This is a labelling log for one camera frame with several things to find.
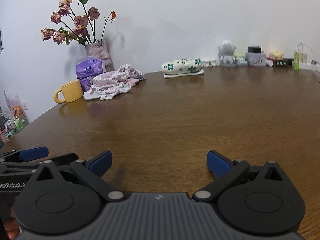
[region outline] finger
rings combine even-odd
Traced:
[[[18,222],[15,219],[11,219],[3,224],[3,227],[6,231],[12,231],[19,229]]]
[[[13,207],[10,208],[10,217],[15,218],[16,216],[14,215],[13,212]]]
[[[8,237],[11,239],[11,240],[14,240],[20,233],[20,230],[19,229],[15,229],[13,231],[10,231],[8,232]]]

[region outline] blue gripper pad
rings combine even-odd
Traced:
[[[112,165],[112,153],[104,151],[86,162],[86,167],[99,177],[102,177]]]
[[[45,158],[49,155],[49,150],[47,147],[42,146],[38,148],[33,148],[29,150],[22,150],[19,154],[19,159],[23,162],[29,162],[41,158]]]
[[[215,154],[215,151],[210,151],[207,154],[207,167],[217,177],[222,176],[231,169],[230,164]]]

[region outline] flower stem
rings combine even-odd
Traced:
[[[68,25],[66,25],[63,21],[61,21],[69,30],[71,30],[70,28],[69,28],[69,26]]]
[[[112,14],[112,13],[110,13],[110,15],[108,16],[108,18],[107,18],[107,19],[106,19],[106,18],[104,18],[104,20],[105,20],[106,22],[104,23],[103,32],[102,32],[102,36],[101,36],[101,41],[102,41],[102,38],[103,38],[104,29],[106,28],[107,21],[108,21],[108,19],[110,18],[111,14]]]
[[[91,26],[91,29],[92,29],[92,33],[93,33],[93,37],[94,37],[94,39],[96,39],[95,36],[94,36],[94,31],[93,31],[92,23],[90,22],[89,16],[88,16],[88,14],[87,14],[87,10],[85,9],[85,6],[84,6],[83,3],[82,3],[82,6],[83,6],[83,9],[84,9],[85,15],[86,15],[87,18],[88,18],[88,22],[90,23],[90,26]]]
[[[71,20],[73,21],[73,22],[75,22],[75,20],[72,18],[72,16],[69,14],[69,16],[70,16],[70,18],[71,18]]]
[[[70,6],[69,6],[69,8],[70,8],[70,10],[71,10],[71,12],[72,12],[73,16],[74,16],[74,17],[76,17],[75,13],[73,12],[73,10],[71,9],[71,7],[70,7]]]
[[[96,25],[95,25],[95,19],[93,19],[93,38],[94,38],[94,42],[96,42]]]
[[[87,33],[86,33],[85,36],[88,38],[88,40],[90,41],[90,43],[92,43],[91,40],[90,40],[90,37],[89,37],[88,29],[86,28],[86,30],[87,30]]]

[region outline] pink floral cloth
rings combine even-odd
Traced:
[[[102,73],[93,78],[93,84],[83,97],[85,100],[100,98],[112,99],[115,95],[127,93],[140,80],[146,79],[144,74],[130,64],[122,65],[116,71]]]

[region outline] purple tissue box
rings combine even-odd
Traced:
[[[90,89],[93,83],[93,78],[94,77],[86,77],[86,78],[79,79],[83,92],[87,92]]]
[[[103,60],[95,57],[86,57],[80,60],[76,65],[77,78],[86,78],[90,76],[97,76],[106,71]]]

